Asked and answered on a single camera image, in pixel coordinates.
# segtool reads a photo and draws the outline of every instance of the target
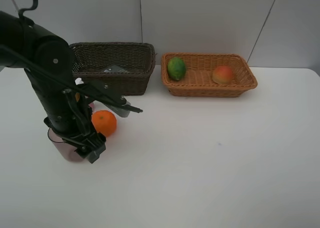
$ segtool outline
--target pink cup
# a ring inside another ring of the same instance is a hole
[[[57,136],[54,131],[49,128],[48,138],[54,144],[55,148],[60,152],[60,154],[69,162],[82,162],[84,159],[75,152],[77,149],[73,145],[65,143],[59,136]]]

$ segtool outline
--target white table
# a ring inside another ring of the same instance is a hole
[[[318,228],[320,78],[253,68],[239,98],[171,96],[118,118],[94,164],[65,161],[22,70],[0,73],[1,228]]]

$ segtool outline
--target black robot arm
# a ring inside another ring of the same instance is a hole
[[[76,85],[72,75],[75,55],[68,43],[23,16],[23,11],[37,8],[38,0],[33,1],[31,8],[19,11],[19,18],[0,11],[0,66],[24,68],[47,113],[45,124],[93,163],[106,149],[106,138],[96,132],[88,104],[97,100],[121,117],[142,110],[102,82]]]

